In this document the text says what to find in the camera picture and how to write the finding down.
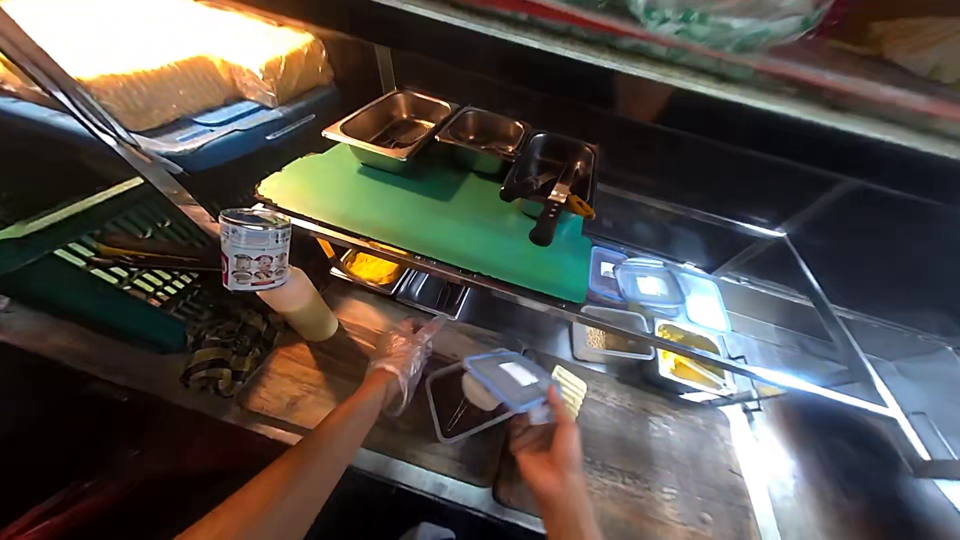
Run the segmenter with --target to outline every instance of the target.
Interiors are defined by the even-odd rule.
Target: hand
[[[403,412],[410,403],[423,364],[430,356],[433,336],[444,325],[446,317],[437,316],[432,321],[404,319],[396,327],[380,336],[376,347],[376,356],[367,368],[368,379],[377,371],[389,372],[396,376],[399,403],[388,411],[394,416]]]
[[[557,396],[555,386],[550,387],[547,401],[553,408],[556,424],[531,426],[524,414],[510,425],[510,450],[541,510],[574,493],[586,496],[587,492],[580,430]]]

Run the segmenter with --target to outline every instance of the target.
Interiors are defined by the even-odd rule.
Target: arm
[[[391,398],[394,379],[385,370],[371,373],[296,446],[179,539],[303,538]]]
[[[525,416],[515,419],[510,449],[550,540],[603,540],[587,494],[580,430],[554,388],[547,399],[557,424],[530,426]]]
[[[383,334],[367,377],[352,396],[178,538],[303,538],[384,405],[399,398],[395,411],[399,414],[410,403],[429,356],[430,339],[442,323],[438,318],[417,328],[405,320]]]

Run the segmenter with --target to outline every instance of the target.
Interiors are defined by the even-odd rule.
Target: gloved hand
[[[367,375],[383,369],[396,375],[399,384],[397,405],[385,405],[387,413],[398,416],[413,399],[420,381],[423,364],[433,348],[433,336],[444,325],[446,317],[438,315],[424,324],[421,319],[404,319],[396,327],[380,336],[376,355],[367,368]]]

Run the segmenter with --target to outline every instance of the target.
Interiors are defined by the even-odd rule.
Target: stainless steel tray
[[[363,163],[400,172],[459,107],[410,90],[394,90],[324,130]]]
[[[340,262],[343,263],[343,264],[345,265],[345,268],[346,268],[346,264],[348,263],[348,261],[350,261],[351,259],[353,259],[354,257],[356,257],[356,255],[357,255],[358,253],[360,253],[360,252],[357,251],[357,250],[349,250],[349,251],[347,251],[346,253],[344,253],[344,256],[343,256],[343,257],[340,258]],[[346,273],[340,271],[340,270],[339,270],[338,268],[336,268],[336,267],[330,268],[330,275],[331,275],[331,276],[336,276],[337,278],[340,278],[341,280],[347,280],[348,282],[354,282],[354,283],[361,284],[361,285],[367,287],[367,288],[370,289],[370,290],[374,290],[374,291],[376,291],[376,292],[378,292],[378,293],[380,293],[380,294],[386,294],[386,295],[390,296],[390,295],[393,295],[394,293],[396,293],[396,290],[400,288],[400,286],[406,281],[407,277],[408,277],[413,271],[414,271],[413,268],[405,268],[405,269],[403,270],[403,272],[400,273],[400,276],[399,276],[398,278],[396,278],[396,279],[393,280],[392,282],[389,282],[389,283],[386,283],[386,284],[382,284],[382,285],[381,285],[381,284],[378,284],[378,283],[368,282],[368,281],[366,281],[366,280],[361,280],[360,278],[357,278],[356,276],[351,276],[350,274],[346,274]]]
[[[530,125],[488,110],[466,107],[437,134],[437,140],[457,146],[454,156],[465,167],[497,173],[516,160]]]
[[[466,285],[448,282],[415,270],[403,280],[396,292],[396,299],[407,306],[456,320],[460,317],[469,294],[470,288]]]

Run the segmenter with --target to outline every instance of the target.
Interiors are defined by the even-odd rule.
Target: tin can
[[[290,220],[263,209],[220,212],[220,262],[229,290],[267,290],[287,282]]]

